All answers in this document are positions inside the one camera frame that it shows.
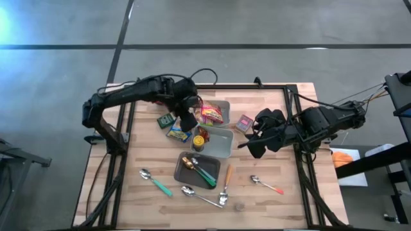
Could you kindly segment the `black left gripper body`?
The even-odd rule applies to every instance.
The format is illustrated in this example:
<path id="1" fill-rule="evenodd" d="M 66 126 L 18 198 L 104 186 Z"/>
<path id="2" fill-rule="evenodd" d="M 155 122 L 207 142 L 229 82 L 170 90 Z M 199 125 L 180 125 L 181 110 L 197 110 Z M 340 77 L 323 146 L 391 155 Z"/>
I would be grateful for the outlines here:
<path id="1" fill-rule="evenodd" d="M 188 78 L 173 84 L 175 111 L 188 110 L 198 105 L 198 92 L 195 82 Z"/>

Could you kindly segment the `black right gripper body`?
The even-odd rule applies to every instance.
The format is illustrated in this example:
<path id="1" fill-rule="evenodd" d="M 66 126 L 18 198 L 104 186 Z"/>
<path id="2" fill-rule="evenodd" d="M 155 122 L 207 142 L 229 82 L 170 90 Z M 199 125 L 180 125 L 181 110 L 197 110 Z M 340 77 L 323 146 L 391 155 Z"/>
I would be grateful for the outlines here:
<path id="1" fill-rule="evenodd" d="M 286 118 L 281 110 L 265 108 L 257 114 L 255 122 L 254 140 L 276 138 L 278 141 L 285 141 L 289 118 Z"/>

